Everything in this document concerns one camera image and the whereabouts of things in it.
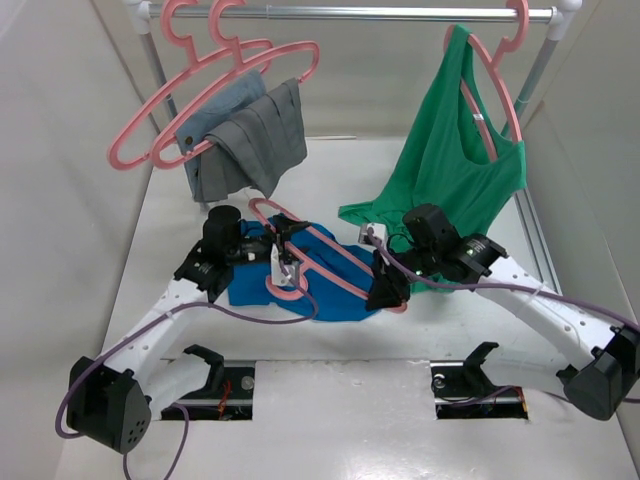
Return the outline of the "pink plastic hanger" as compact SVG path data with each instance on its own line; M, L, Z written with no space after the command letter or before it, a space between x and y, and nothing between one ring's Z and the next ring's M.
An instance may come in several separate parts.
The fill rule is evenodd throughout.
M311 224L288 240L289 250L300 260L299 283L315 300L314 318L324 322L362 321L376 312L367 311L365 303L373 282L371 252L357 245L340 245L333 234L319 224ZM232 304L268 305L300 315L313 314L313 305L293 287L276 287L270 283L264 265L246 266L229 288Z

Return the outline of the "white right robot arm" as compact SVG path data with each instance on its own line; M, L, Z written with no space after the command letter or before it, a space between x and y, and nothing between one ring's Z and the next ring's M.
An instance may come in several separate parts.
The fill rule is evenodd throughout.
M389 248L384 225L360 229L360 242L374 248L367 309L406 306L418 283L467 290L513 314L556 350L542 357L484 341L462 360L432 362L431 389L447 406L466 408L524 387L605 421L627 401L639 380L637 324L554 292L487 236L460 235L436 205L420 205L402 221L409 232L405 252Z

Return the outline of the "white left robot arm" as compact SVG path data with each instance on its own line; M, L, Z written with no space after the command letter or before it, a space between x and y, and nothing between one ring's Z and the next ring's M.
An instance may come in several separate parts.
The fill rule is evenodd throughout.
M280 214L267 223L263 234L251 236L239 209L211 209L201 239L152 309L116 345L96 359L81 357L73 365L56 417L58 433L85 436L126 455L150 423L178 400L194 393L216 394L225 377L221 354L193 344L167 365L161 363L164 355L200 309L216 308L236 267L285 261L296 268L285 244L308 226Z

